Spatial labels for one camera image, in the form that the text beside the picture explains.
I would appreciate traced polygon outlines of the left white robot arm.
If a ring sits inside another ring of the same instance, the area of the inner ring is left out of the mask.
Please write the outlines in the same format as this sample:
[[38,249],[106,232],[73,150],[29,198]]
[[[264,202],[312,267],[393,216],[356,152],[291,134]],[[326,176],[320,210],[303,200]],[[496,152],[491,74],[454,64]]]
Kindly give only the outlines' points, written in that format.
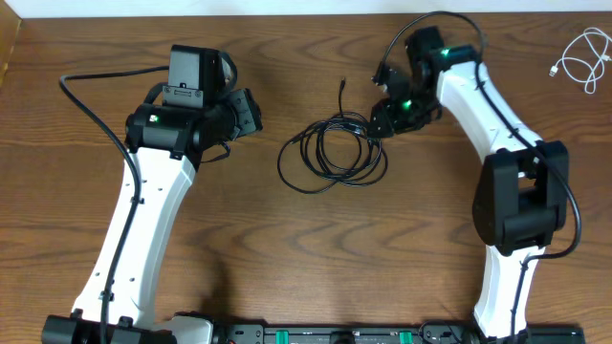
[[162,262],[175,217],[203,154],[262,130],[249,89],[236,86],[228,53],[175,45],[168,80],[152,87],[125,122],[125,139],[94,122],[120,150],[124,170],[114,215],[92,273],[68,316],[50,315],[44,343],[218,343],[201,315],[155,320]]

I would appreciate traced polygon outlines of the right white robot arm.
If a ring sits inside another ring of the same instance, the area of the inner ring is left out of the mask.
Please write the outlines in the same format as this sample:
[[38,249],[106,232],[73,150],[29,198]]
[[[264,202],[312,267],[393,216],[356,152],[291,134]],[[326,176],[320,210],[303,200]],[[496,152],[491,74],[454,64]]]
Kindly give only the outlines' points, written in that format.
[[443,110],[460,124],[481,161],[471,206],[486,247],[480,296],[472,311],[471,342],[580,343],[571,327],[530,327],[526,320],[535,268],[567,253],[549,252],[576,204],[568,183],[569,155],[546,141],[513,111],[489,79],[483,50],[451,47],[438,28],[405,41],[411,73],[381,60],[372,78],[386,98],[372,108],[368,133],[376,139],[419,130]]

